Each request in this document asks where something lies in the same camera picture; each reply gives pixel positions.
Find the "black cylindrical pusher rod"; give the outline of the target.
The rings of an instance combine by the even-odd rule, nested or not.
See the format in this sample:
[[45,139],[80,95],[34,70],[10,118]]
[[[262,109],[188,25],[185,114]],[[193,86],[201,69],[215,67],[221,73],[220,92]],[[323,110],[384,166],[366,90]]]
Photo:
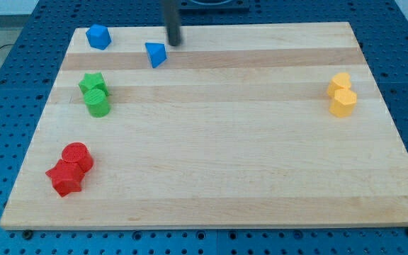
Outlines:
[[173,47],[179,46],[182,42],[182,37],[181,17],[177,0],[161,0],[161,6],[168,44]]

